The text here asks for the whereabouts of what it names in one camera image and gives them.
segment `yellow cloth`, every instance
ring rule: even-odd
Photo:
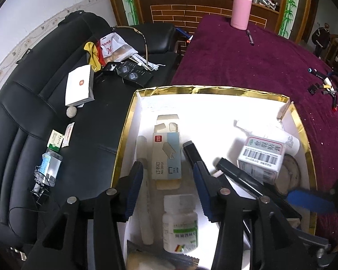
[[[88,63],[91,65],[94,72],[101,70],[101,64],[98,59],[98,49],[95,44],[93,42],[87,42],[84,46],[84,50],[89,54]]]

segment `maroon tablecloth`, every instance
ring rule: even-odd
[[[313,54],[271,31],[249,24],[255,46],[230,20],[208,15],[200,22],[172,80],[174,85],[235,86],[289,96],[298,110],[313,153],[319,190],[338,179],[338,111],[332,98],[307,91],[323,83],[307,70],[330,68]],[[317,234],[338,242],[338,215],[319,216]]]

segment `medicine bottle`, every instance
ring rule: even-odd
[[[198,247],[198,214],[192,194],[164,196],[163,245],[167,252],[185,254]]]

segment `gold foil edge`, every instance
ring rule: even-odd
[[[121,166],[123,163],[126,141],[127,141],[130,126],[132,123],[132,117],[134,114],[135,106],[138,100],[137,92],[139,93],[141,97],[152,96],[152,95],[172,95],[172,94],[220,94],[220,95],[247,96],[247,97],[253,97],[253,98],[276,100],[282,103],[288,103],[290,101],[289,97],[282,95],[282,94],[275,94],[271,92],[258,91],[258,90],[240,88],[240,87],[229,87],[229,86],[174,85],[174,86],[163,86],[163,87],[152,87],[152,88],[139,89],[133,94],[130,108],[126,115],[126,120],[125,120],[125,124],[123,127],[123,131],[121,133],[120,142],[118,146],[118,152],[116,154],[116,159],[115,159],[114,172],[112,176],[112,182],[111,182],[112,187],[114,187],[117,184],[117,181],[120,177],[120,171],[121,171]],[[307,133],[305,132],[303,123],[294,106],[294,103],[290,103],[289,110],[294,120],[294,123],[297,127],[297,130],[299,133],[299,140],[301,141],[303,148],[304,148],[305,159],[306,159],[306,163],[308,167],[310,189],[316,190],[317,180],[316,180],[316,174],[315,174],[315,167],[314,167],[312,151],[309,145]],[[310,220],[309,220],[309,233],[310,234],[313,234],[313,235],[315,234],[316,225],[317,225],[317,214],[314,212],[310,212]]]

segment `white paper bag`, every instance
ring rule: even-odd
[[[120,35],[112,32],[100,39],[104,61],[121,62],[138,52],[129,46]]]
[[[94,70],[91,65],[76,68],[68,75],[65,93],[65,105],[77,106],[94,100]]]

